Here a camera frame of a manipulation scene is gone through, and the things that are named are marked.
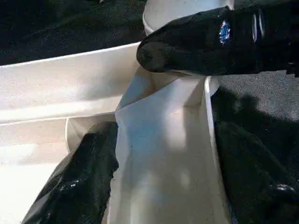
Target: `white cylindrical object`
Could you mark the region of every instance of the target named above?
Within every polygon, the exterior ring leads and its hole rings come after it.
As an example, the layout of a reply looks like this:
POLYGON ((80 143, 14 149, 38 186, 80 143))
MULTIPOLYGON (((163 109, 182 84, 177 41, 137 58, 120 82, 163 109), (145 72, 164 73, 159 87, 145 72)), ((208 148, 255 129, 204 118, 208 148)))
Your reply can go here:
POLYGON ((233 8, 233 0, 148 0, 143 13, 145 32, 149 35, 174 19, 224 6, 233 8))

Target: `white curved edge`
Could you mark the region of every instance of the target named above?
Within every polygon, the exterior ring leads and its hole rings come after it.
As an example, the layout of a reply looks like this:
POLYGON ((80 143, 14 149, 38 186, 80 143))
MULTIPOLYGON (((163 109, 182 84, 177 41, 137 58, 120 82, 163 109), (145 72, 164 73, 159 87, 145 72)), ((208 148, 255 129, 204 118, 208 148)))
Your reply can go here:
POLYGON ((222 174, 221 174, 221 168, 220 168, 220 163, 219 163, 219 156, 217 152, 217 145, 216 145, 216 138, 215 138, 215 130, 214 130, 214 120, 213 120, 213 111, 212 111, 212 104, 211 104, 211 96, 213 95, 211 92, 211 89, 213 89, 214 92, 217 91, 215 89, 216 86, 219 86, 218 82, 216 79, 212 79, 211 76, 207 77, 205 79, 205 84, 204 84, 204 96, 205 96, 205 105, 206 105, 206 115, 207 115, 207 124, 208 124, 208 129, 209 129, 209 135, 210 135, 210 142, 211 142, 211 152, 212 152, 212 157, 213 157, 213 164, 207 164, 207 166, 213 166, 208 168, 207 170, 210 170, 210 177, 214 177, 213 179, 210 180, 210 187, 211 191, 213 191, 212 194, 212 201, 213 201, 213 210, 215 218, 216 218, 216 223, 217 224, 231 224, 231 218, 230 218, 230 213, 228 211, 228 200, 226 197, 225 189, 224 189, 224 184, 223 184, 223 179, 222 179, 222 174))
POLYGON ((69 152, 76 150, 92 126, 105 121, 115 121, 114 112, 93 116, 68 118, 65 123, 65 142, 69 152))
POLYGON ((145 17, 144 17, 144 13, 142 14, 142 21, 143 21, 143 25, 144 25, 144 31, 146 36, 150 35, 151 33, 154 32, 154 30, 152 28, 150 28, 150 26, 147 24, 145 17))
POLYGON ((72 54, 72 55, 45 58, 45 59, 34 60, 34 61, 29 61, 29 62, 22 62, 22 63, 17 63, 17 64, 0 65, 0 70, 5 69, 5 68, 10 68, 10 67, 16 67, 16 66, 21 67, 21 66, 28 65, 28 64, 43 63, 43 62, 56 61, 56 60, 61 60, 61 59, 69 59, 69 58, 78 57, 78 56, 88 56, 88 55, 94 55, 94 54, 98 54, 98 53, 105 53, 105 52, 108 52, 111 50, 120 50, 120 49, 125 49, 128 47, 139 46, 140 43, 141 42, 130 43, 130 44, 121 45, 121 46, 112 47, 112 48, 87 51, 87 52, 77 53, 77 54, 72 54))

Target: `black fabric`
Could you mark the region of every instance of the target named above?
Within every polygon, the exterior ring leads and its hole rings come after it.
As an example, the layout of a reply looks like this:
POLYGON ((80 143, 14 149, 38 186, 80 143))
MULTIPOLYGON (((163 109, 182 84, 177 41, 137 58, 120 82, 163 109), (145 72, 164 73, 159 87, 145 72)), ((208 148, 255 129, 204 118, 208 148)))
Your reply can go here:
POLYGON ((59 163, 22 224, 100 224, 118 168, 118 126, 102 123, 59 163))
POLYGON ((261 139, 285 165, 299 130, 299 79, 281 72, 220 77, 215 121, 233 122, 261 139))
POLYGON ((143 0, 4 0, 0 65, 141 41, 143 0))
POLYGON ((299 184, 255 135, 215 124, 227 196, 240 224, 298 224, 299 184))

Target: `white plastic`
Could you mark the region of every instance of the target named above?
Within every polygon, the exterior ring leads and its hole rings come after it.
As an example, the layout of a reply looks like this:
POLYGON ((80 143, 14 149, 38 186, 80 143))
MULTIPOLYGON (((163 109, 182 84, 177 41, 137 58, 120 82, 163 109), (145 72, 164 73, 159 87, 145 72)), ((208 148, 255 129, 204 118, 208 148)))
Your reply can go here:
POLYGON ((69 147, 78 145, 76 135, 66 140, 67 124, 78 130, 82 120, 114 118, 106 114, 138 68, 138 45, 0 66, 0 224, 21 223, 69 147))
POLYGON ((149 35, 174 19, 226 5, 233 8, 233 0, 148 0, 143 13, 145 33, 149 35))
POLYGON ((228 224, 210 77, 139 69, 115 113, 110 224, 228 224))

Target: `shiny black material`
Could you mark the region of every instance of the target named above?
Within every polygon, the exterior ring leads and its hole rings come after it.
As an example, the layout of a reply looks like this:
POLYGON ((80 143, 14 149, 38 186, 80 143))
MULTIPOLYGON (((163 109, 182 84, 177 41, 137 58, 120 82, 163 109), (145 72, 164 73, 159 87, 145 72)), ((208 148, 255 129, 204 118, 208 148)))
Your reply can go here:
POLYGON ((118 168, 117 124, 84 136, 79 148, 56 167, 22 224, 100 224, 118 168))
POLYGON ((223 7, 174 20, 142 41, 137 60, 152 72, 297 73, 298 2, 277 1, 235 11, 223 7))
POLYGON ((240 224, 298 224, 299 183, 253 134, 215 124, 227 196, 240 224))

